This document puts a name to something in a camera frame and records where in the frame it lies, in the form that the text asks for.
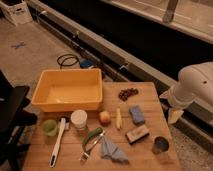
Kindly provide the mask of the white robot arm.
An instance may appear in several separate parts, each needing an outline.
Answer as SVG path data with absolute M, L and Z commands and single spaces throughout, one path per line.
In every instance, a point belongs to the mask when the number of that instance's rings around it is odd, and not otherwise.
M 182 68 L 178 73 L 178 82 L 159 96 L 169 104 L 168 123 L 176 123 L 196 97 L 213 105 L 213 62 Z

